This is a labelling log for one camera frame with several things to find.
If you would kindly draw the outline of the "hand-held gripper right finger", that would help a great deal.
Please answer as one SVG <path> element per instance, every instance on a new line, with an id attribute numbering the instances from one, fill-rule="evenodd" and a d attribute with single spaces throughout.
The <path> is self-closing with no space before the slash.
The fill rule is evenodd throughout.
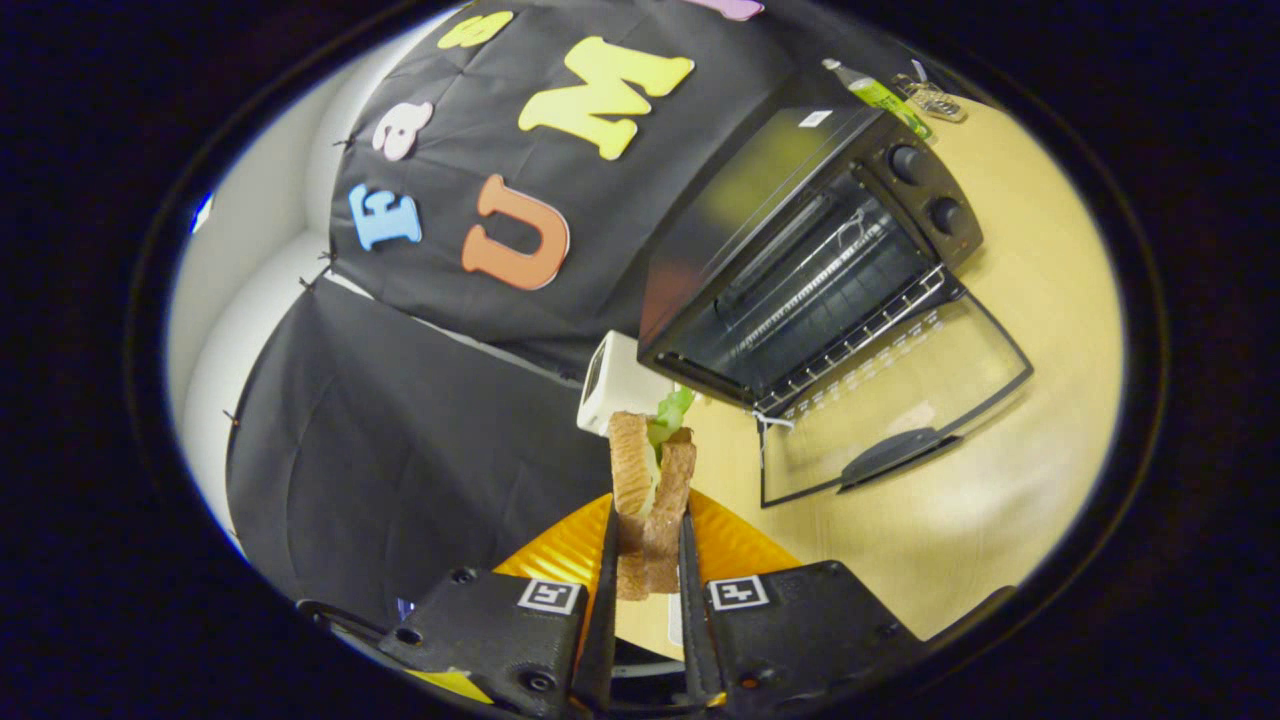
<path id="1" fill-rule="evenodd" d="M 678 580 L 686 692 L 705 714 L 795 715 L 925 652 L 842 562 L 800 562 L 698 491 L 680 524 Z"/>

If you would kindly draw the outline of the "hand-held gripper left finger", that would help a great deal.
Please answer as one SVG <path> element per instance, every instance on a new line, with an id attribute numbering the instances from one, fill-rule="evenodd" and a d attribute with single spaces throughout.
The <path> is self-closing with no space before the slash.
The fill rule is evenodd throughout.
<path id="1" fill-rule="evenodd" d="M 498 566 L 456 568 L 380 642 L 416 676 L 524 717 L 612 706 L 618 520 L 604 495 Z"/>

